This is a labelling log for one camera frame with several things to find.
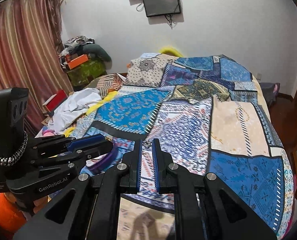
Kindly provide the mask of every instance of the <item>patchwork quilt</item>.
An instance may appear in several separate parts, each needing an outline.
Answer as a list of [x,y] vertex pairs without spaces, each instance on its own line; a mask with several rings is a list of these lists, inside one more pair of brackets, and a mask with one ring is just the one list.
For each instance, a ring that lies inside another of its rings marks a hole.
[[[158,138],[162,150],[190,172],[217,174],[282,238],[292,213],[293,175],[253,75],[224,55],[149,53],[128,66],[117,96],[78,121],[71,134],[112,138],[119,152],[112,165],[134,141],[143,141],[140,192],[124,198],[173,213],[173,195],[159,195],[154,186],[152,140]],[[82,172],[94,175],[98,161],[89,160]],[[141,208],[136,210],[140,217]],[[119,230],[131,234],[134,224],[124,221]]]

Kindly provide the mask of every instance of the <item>pile of clothes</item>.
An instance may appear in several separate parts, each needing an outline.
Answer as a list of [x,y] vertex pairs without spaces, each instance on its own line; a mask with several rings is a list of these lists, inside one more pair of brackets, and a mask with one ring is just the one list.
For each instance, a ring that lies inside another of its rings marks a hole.
[[93,39],[87,38],[85,36],[77,36],[71,38],[64,43],[65,49],[58,55],[60,65],[64,72],[70,70],[68,63],[86,54],[89,59],[100,58],[105,62],[110,62],[111,57],[106,53],[106,51],[98,44],[95,44]]

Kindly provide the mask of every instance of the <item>metal bolt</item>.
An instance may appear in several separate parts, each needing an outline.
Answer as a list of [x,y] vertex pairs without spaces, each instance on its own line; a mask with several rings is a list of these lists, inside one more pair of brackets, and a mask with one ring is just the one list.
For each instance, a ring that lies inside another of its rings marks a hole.
[[209,179],[209,180],[215,180],[216,179],[216,175],[214,173],[208,173],[206,175],[206,177]]
[[178,169],[178,165],[177,165],[176,163],[170,163],[170,164],[169,164],[169,168],[170,168],[171,170],[177,170],[177,169]]
[[78,178],[79,178],[80,181],[87,180],[88,179],[88,174],[82,173],[82,174],[79,175]]
[[127,165],[125,163],[120,163],[117,165],[117,168],[122,171],[125,170],[127,168]]

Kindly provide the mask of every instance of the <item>baseboard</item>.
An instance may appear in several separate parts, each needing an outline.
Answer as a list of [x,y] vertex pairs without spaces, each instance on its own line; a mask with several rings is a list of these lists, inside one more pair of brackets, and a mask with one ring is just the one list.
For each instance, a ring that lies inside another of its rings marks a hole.
[[291,95],[283,94],[283,93],[277,93],[277,97],[288,99],[291,102],[293,102],[293,100],[294,100],[294,98]]

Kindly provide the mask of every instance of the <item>white garment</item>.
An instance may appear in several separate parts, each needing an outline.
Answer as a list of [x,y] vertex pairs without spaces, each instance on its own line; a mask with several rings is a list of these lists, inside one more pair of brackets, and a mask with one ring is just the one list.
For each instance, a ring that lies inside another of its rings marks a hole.
[[70,95],[58,108],[54,110],[53,118],[48,122],[47,127],[55,133],[64,131],[79,116],[85,114],[87,109],[102,98],[96,88],[86,88]]

